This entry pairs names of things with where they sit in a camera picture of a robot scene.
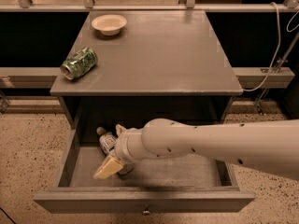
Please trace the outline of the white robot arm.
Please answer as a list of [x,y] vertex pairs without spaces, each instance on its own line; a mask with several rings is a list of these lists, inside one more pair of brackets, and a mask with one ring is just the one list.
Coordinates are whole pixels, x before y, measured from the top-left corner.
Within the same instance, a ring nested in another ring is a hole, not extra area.
[[141,129],[121,129],[115,153],[104,159],[93,177],[107,179],[126,164],[187,154],[296,180],[299,120],[191,126],[153,119]]

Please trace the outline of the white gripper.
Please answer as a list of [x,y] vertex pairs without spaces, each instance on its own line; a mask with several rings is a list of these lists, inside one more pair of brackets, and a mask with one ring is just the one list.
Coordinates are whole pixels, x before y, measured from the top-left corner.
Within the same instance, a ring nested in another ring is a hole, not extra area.
[[141,129],[126,129],[117,124],[116,135],[118,136],[115,146],[117,158],[111,155],[106,156],[95,171],[94,179],[107,179],[120,171],[124,167],[123,163],[136,163],[147,158],[147,151],[142,144]]

